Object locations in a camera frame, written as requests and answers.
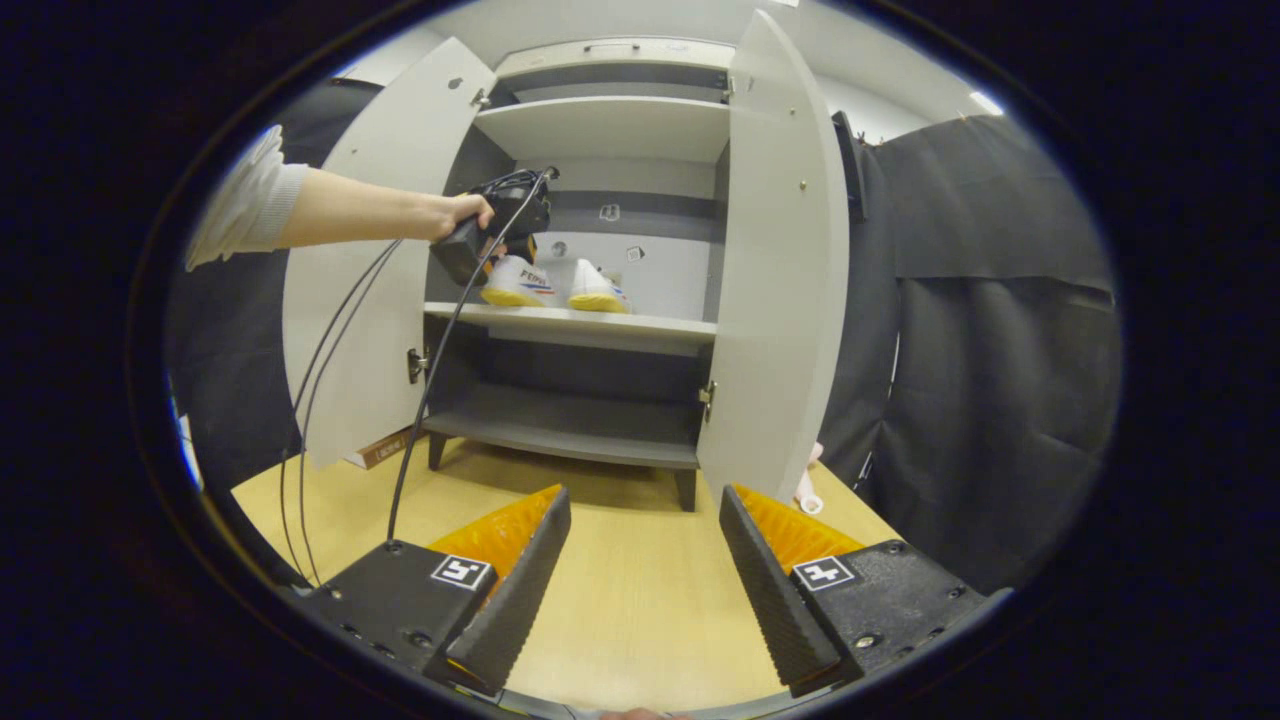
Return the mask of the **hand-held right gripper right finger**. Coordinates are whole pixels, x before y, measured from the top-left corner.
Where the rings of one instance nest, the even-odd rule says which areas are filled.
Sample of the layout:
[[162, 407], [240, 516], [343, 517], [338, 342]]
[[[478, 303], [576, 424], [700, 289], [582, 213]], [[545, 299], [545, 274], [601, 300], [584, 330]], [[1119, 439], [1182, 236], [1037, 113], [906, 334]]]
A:
[[992, 603], [902, 539], [865, 544], [744, 486], [724, 487], [719, 528], [795, 697], [877, 676]]

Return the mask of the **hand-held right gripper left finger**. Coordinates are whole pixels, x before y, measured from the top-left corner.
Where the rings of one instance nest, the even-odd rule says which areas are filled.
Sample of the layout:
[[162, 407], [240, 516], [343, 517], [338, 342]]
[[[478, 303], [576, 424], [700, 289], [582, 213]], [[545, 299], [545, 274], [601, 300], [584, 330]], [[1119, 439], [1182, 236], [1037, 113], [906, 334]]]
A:
[[379, 544], [300, 607], [417, 676], [493, 696], [525, 647], [570, 528], [570, 492], [552, 486], [430, 544]]

